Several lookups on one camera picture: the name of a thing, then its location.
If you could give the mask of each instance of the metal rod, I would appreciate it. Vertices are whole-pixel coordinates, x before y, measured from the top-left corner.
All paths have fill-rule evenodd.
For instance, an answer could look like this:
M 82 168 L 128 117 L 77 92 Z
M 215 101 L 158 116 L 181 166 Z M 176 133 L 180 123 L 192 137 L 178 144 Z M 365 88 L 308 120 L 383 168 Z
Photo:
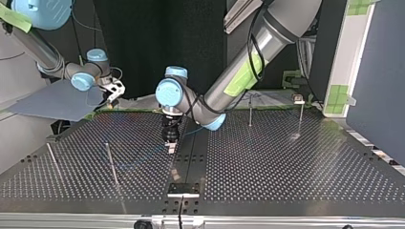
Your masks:
M 108 142 L 105 143 L 105 149 L 107 150 L 107 155 L 108 155 L 108 158 L 110 160 L 111 171 L 113 172 L 114 181 L 116 182 L 117 191 L 118 191 L 119 196 L 121 197 L 121 199 L 120 199 L 121 202 L 120 203 L 121 203 L 122 211 L 126 214 L 127 210 L 126 210 L 125 203 L 122 201 L 122 193 L 121 193 L 121 188 L 119 186 L 119 182 L 118 182 L 118 178 L 117 178 L 116 166 L 114 165 L 113 155 L 111 154 L 110 144 Z
M 302 120 L 303 120 L 303 114 L 304 114 L 304 105 L 305 105 L 305 103 L 303 103 L 303 104 L 301 105 L 300 123 L 301 123 L 301 122 L 302 122 Z
M 252 126 L 252 116 L 253 116 L 252 99 L 253 99 L 253 94 L 251 94 L 250 98 L 249 98 L 249 127 Z
M 56 157 L 54 157 L 54 154 L 53 154 L 53 150 L 52 150 L 52 146 L 51 146 L 51 144 L 48 142 L 47 143 L 47 147 L 48 147 L 48 151 L 50 152 L 50 154 L 51 154 L 51 158 L 52 158 L 52 161 L 53 161 L 53 163 L 57 163 L 57 161 L 56 161 Z
M 51 158 L 52 158 L 52 160 L 53 160 L 53 164 L 54 164 L 54 166 L 56 166 L 56 171 L 57 171 L 57 173 L 59 174 L 59 177 L 60 177 L 61 182 L 63 183 L 63 176 L 62 176 L 62 173 L 60 172 L 59 165 L 57 164 L 57 160 L 56 160 L 56 157 L 54 156 L 52 146 L 51 146 L 51 144 L 50 144 L 49 142 L 47 143 L 47 147 L 48 147 L 48 151 L 49 151 L 50 154 L 51 154 Z
M 110 159 L 110 165 L 111 165 L 111 170 L 113 172 L 114 180 L 116 182 L 116 185 L 119 185 L 117 173 L 116 173 L 116 166 L 114 165 L 113 155 L 111 154 L 110 144 L 108 142 L 105 143 L 105 149 L 107 150 L 107 155 L 108 155 L 108 158 Z

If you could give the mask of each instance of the green tape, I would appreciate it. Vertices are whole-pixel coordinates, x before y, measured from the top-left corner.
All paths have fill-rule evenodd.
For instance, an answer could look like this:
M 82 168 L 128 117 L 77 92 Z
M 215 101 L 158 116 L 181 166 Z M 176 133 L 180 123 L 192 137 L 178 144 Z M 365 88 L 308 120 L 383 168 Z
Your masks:
M 342 114 L 348 103 L 348 85 L 330 85 L 326 114 Z
M 262 61 L 258 54 L 252 54 L 253 65 L 256 73 L 262 70 Z M 245 89 L 251 89 L 253 85 L 257 83 L 254 77 L 253 71 L 250 68 L 249 59 L 247 59 L 244 65 L 238 70 L 232 81 L 225 88 L 224 93 L 233 97 L 238 96 Z
M 366 15 L 371 3 L 371 0 L 350 0 L 348 15 Z
M 20 29 L 24 32 L 29 32 L 32 27 L 30 17 L 21 14 L 19 12 L 10 10 L 6 6 L 0 3 L 0 18 L 10 25 Z

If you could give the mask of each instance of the black panel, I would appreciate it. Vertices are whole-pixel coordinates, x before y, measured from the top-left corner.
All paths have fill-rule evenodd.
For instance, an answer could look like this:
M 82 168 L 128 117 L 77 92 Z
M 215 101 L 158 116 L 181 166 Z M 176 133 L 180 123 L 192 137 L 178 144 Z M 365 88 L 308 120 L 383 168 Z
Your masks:
M 126 98 L 153 94 L 164 70 L 189 71 L 205 93 L 224 69 L 224 0 L 96 0 L 112 63 L 124 70 Z
M 321 5 L 318 35 L 309 74 L 309 84 L 321 101 L 326 97 L 346 6 L 347 0 L 324 0 Z
M 405 1 L 375 5 L 353 91 L 348 123 L 379 149 L 405 165 Z

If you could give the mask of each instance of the metal frame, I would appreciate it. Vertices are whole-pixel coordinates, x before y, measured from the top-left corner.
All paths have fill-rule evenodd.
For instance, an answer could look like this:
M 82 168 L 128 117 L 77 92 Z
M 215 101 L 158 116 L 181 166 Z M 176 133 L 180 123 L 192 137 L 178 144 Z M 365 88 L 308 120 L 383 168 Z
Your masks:
M 69 131 L 63 133 L 62 139 L 71 135 L 86 122 L 82 121 L 74 125 Z M 196 128 L 196 124 L 187 122 L 186 127 L 183 128 L 183 133 L 189 133 Z M 343 130 L 340 132 L 353 147 L 361 147 L 369 151 L 350 134 Z M 336 201 L 271 204 L 247 201 L 241 204 L 205 201 L 205 168 L 209 135 L 207 130 L 201 130 L 194 135 L 184 136 L 174 157 L 174 163 L 165 187 L 165 190 L 168 190 L 171 183 L 199 183 L 201 194 L 198 198 L 165 197 L 152 204 L 150 201 L 143 200 L 97 202 L 90 199 L 89 201 L 69 201 L 66 204 L 63 202 L 44 203 L 41 200 L 30 201 L 30 204 L 27 202 L 19 204 L 23 201 L 4 201 L 2 199 L 0 209 L 3 209 L 3 212 L 7 211 L 7 213 L 0 213 L 0 228 L 64 226 L 69 226 L 69 228 L 133 228 L 137 220 L 152 221 L 154 228 L 176 228 L 179 224 L 179 214 L 181 214 L 183 226 L 191 228 L 339 228 L 346 224 L 351 224 L 354 228 L 356 226 L 362 228 L 405 227 L 404 205 L 402 204 L 348 204 Z M 32 153 L 31 159 L 35 160 L 35 156 L 46 153 L 47 149 L 44 146 Z M 383 160 L 377 160 L 376 157 L 375 163 L 379 163 L 377 166 L 381 172 L 389 173 L 390 178 L 405 185 L 404 177 Z M 13 176 L 27 166 L 28 163 L 18 163 L 0 177 Z M 250 209 L 250 214 L 242 214 L 241 209 L 247 209 L 247 207 Z

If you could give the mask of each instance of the gray surface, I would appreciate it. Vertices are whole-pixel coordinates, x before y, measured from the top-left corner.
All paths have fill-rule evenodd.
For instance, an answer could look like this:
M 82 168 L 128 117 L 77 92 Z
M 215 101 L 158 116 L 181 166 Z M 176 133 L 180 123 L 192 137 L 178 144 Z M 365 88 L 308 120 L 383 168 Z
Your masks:
M 0 212 L 161 214 L 174 155 L 161 140 L 160 119 L 147 113 L 97 115 L 54 144 L 57 164 L 42 150 L 2 175 Z
M 75 89 L 69 80 L 59 80 L 7 108 L 20 115 L 79 121 L 103 100 L 103 92 L 93 87 L 88 92 Z
M 405 177 L 335 122 L 305 111 L 299 126 L 298 110 L 256 111 L 251 128 L 247 120 L 235 111 L 170 156 L 160 114 L 100 114 L 53 146 L 57 166 L 42 150 L 1 175 L 0 212 L 177 214 L 166 190 L 188 182 L 201 197 L 183 201 L 187 216 L 405 218 Z
M 300 126 L 296 110 L 247 121 L 234 112 L 196 136 L 208 142 L 187 181 L 203 183 L 200 215 L 405 217 L 405 177 L 335 122 L 305 111 Z
M 403 27 L 405 1 L 376 3 L 348 124 L 398 163 L 405 165 Z

